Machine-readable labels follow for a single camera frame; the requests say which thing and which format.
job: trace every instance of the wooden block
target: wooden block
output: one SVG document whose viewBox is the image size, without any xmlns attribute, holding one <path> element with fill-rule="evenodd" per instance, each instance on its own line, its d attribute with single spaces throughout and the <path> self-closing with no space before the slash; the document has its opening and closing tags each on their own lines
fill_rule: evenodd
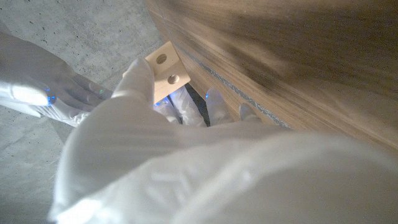
<svg viewBox="0 0 398 224">
<path fill-rule="evenodd" d="M 191 80 L 170 41 L 145 59 L 155 73 L 155 103 Z"/>
</svg>

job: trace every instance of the white glove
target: white glove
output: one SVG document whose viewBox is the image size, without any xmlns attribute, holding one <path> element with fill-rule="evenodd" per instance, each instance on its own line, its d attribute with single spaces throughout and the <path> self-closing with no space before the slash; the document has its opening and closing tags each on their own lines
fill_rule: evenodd
<svg viewBox="0 0 398 224">
<path fill-rule="evenodd" d="M 54 54 L 0 31 L 0 105 L 77 126 L 111 94 Z"/>
<path fill-rule="evenodd" d="M 166 97 L 156 103 L 154 110 L 164 115 L 170 123 L 206 127 L 198 107 L 193 102 L 185 86 L 170 94 L 172 103 Z"/>
</svg>

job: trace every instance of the wooden board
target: wooden board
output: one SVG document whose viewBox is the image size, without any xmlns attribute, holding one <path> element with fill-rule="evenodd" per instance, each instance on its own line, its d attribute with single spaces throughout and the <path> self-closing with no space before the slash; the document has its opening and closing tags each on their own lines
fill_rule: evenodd
<svg viewBox="0 0 398 224">
<path fill-rule="evenodd" d="M 152 67 L 155 75 L 154 103 L 159 102 L 191 80 L 170 41 L 152 52 L 145 59 Z"/>
<path fill-rule="evenodd" d="M 395 2 L 146 4 L 164 39 L 188 55 L 185 64 L 219 75 L 293 129 L 398 149 Z M 191 75 L 196 90 L 214 86 L 202 76 Z"/>
</svg>

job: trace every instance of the gloved hand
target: gloved hand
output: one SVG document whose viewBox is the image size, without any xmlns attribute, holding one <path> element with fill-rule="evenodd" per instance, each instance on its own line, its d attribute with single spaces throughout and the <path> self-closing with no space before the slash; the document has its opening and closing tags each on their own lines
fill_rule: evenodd
<svg viewBox="0 0 398 224">
<path fill-rule="evenodd" d="M 62 59 L 0 30 L 0 105 L 77 126 L 111 91 Z"/>
</svg>

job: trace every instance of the wooden edge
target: wooden edge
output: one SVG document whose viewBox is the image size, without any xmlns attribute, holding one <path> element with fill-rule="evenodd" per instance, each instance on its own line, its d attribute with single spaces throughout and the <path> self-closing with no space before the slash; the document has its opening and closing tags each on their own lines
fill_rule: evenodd
<svg viewBox="0 0 398 224">
<path fill-rule="evenodd" d="M 222 94 L 225 103 L 229 109 L 231 117 L 235 121 L 240 121 L 239 106 L 241 103 L 248 103 L 245 99 L 235 93 L 233 90 L 225 86 L 224 83 L 215 78 L 212 74 L 207 72 L 202 66 L 193 61 L 188 55 L 177 49 L 177 52 L 183 62 L 187 72 L 191 76 L 190 85 L 195 89 L 196 92 L 205 98 L 206 92 L 210 88 L 216 88 Z M 276 123 L 269 119 L 265 114 L 261 113 L 255 107 L 250 105 L 257 116 L 261 119 L 264 124 L 276 125 Z"/>
</svg>

